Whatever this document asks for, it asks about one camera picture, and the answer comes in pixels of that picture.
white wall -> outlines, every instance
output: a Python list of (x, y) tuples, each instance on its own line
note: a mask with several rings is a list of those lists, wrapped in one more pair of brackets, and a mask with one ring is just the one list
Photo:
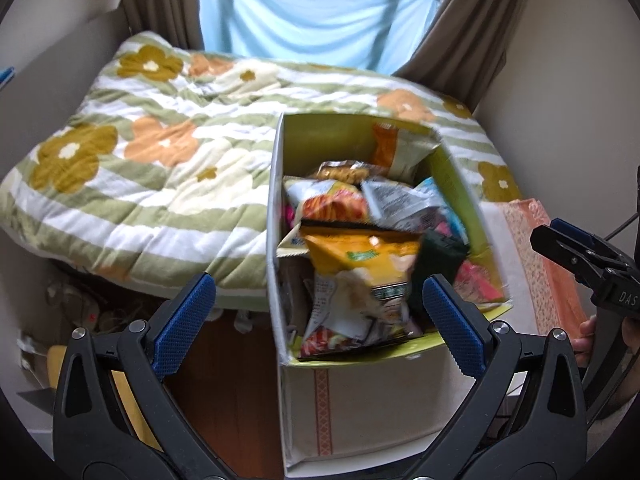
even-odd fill
[[(627, 0), (528, 0), (476, 116), (527, 196), (606, 235), (636, 210), (640, 20)], [(635, 226), (615, 238), (633, 253)]]
[(0, 23), (0, 67), (25, 67), (81, 23), (120, 0), (15, 0)]
[[(15, 66), (20, 70), (57, 40), (98, 14), (115, 8), (118, 2), (15, 0), (0, 23), (0, 66)], [(0, 119), (0, 132), (10, 135), (11, 132), (2, 132), (1, 125)], [(25, 427), (40, 432), (41, 442), (47, 440), (51, 419), (16, 395), (39, 385), (19, 368), (15, 340), (20, 330), (49, 343), (60, 337), (60, 316), (44, 302), (46, 285), (52, 275), (48, 261), (18, 247), (0, 232), (0, 386)]]

striped comforter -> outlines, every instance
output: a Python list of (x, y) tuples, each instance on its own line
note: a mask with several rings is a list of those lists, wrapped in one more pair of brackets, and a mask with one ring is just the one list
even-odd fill
[(145, 32), (119, 48), (66, 126), (7, 174), (0, 222), (28, 250), (120, 285), (170, 298), (206, 270), (220, 306), (261, 310), (283, 112), (428, 124), (480, 200), (516, 198), (482, 128), (449, 98), (373, 72), (187, 52)]

wire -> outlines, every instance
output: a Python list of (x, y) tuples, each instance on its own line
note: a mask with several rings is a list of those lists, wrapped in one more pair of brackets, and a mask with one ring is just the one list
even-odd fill
[(36, 381), (38, 381), (38, 384), (40, 385), (41, 388), (46, 389), (46, 388), (49, 387), (48, 384), (45, 384), (43, 381), (40, 380), (40, 378), (38, 377), (38, 375), (36, 373), (35, 368), (31, 364), (31, 362), (24, 356), (20, 358), (20, 367), (23, 370), (27, 370), (28, 372), (31, 372), (31, 375), (33, 375), (33, 377), (36, 379)]
[(605, 241), (611, 240), (614, 236), (619, 235), (622, 231), (624, 231), (627, 227), (629, 227), (634, 220), (638, 218), (638, 213), (634, 213), (628, 220), (626, 220), (620, 227), (614, 229), (610, 234), (604, 237)]

hand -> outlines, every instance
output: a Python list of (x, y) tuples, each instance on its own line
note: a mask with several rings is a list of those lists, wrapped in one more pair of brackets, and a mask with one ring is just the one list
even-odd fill
[[(572, 339), (571, 344), (574, 347), (575, 360), (581, 368), (586, 367), (591, 360), (591, 351), (593, 350), (593, 335), (596, 332), (596, 317), (591, 316), (590, 319), (580, 325), (580, 335), (578, 339)], [(633, 353), (638, 352), (640, 348), (640, 321), (625, 317), (622, 322), (622, 339), (626, 345), (631, 348)], [(640, 358), (636, 361), (634, 367), (629, 371), (625, 380), (616, 390), (612, 403), (615, 406), (623, 406), (631, 398), (640, 391)]]

snack bag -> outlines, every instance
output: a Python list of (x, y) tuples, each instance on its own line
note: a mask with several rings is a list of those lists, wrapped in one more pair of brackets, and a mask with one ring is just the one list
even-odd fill
[(363, 180), (385, 173), (384, 168), (356, 160), (323, 162), (310, 177), (317, 180), (339, 180), (345, 184), (359, 185)]
[(278, 266), (289, 333), (303, 334), (313, 307), (315, 270), (308, 258), (283, 258)]
[(422, 193), (425, 197), (425, 200), (428, 200), (429, 204), (438, 206), (440, 212), (447, 222), (447, 226), (450, 231), (449, 233), (444, 234), (459, 238), (463, 243), (468, 244), (469, 238), (466, 235), (464, 224), (460, 221), (458, 215), (454, 213), (453, 209), (449, 207), (447, 201), (444, 200), (444, 197), (438, 189), (438, 186), (436, 186), (436, 181), (433, 179), (433, 177), (430, 176), (429, 178), (425, 178), (414, 189)]
[(302, 218), (323, 221), (367, 222), (367, 203), (354, 186), (337, 180), (285, 177), (294, 224)]
[(300, 224), (293, 226), (291, 231), (282, 239), (276, 248), (277, 258), (287, 256), (306, 256), (309, 249), (306, 248), (305, 241), (300, 236)]
[(404, 300), (416, 235), (311, 226), (300, 234), (316, 268), (300, 358), (420, 335)]
[(431, 202), (420, 190), (393, 180), (366, 180), (361, 187), (370, 220), (377, 226), (421, 233), (445, 221), (440, 202)]
[(418, 164), (438, 146), (435, 136), (419, 134), (388, 123), (374, 123), (376, 151), (371, 163), (384, 168), (387, 177), (412, 182)]
[(282, 206), (282, 217), (287, 223), (287, 227), (289, 227), (289, 229), (292, 229), (293, 220), (296, 217), (296, 210), (293, 209), (289, 204), (285, 204)]
[(422, 304), (424, 280), (434, 274), (442, 274), (453, 283), (460, 266), (466, 259), (468, 246), (457, 238), (427, 229), (420, 237), (420, 248), (411, 268), (409, 311), (421, 330), (434, 328), (433, 321)]
[(475, 304), (504, 300), (504, 294), (489, 281), (489, 272), (469, 260), (465, 260), (458, 269), (453, 288), (463, 300)]

